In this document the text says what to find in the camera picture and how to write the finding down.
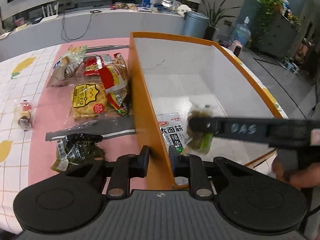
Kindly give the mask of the right hand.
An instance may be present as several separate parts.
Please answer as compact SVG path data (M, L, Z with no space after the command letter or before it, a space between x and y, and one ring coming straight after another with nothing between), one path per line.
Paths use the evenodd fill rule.
M276 178L297 189L319 186L319 163L313 163L303 170L288 169L294 158L290 154L277 153L272 163L272 171Z

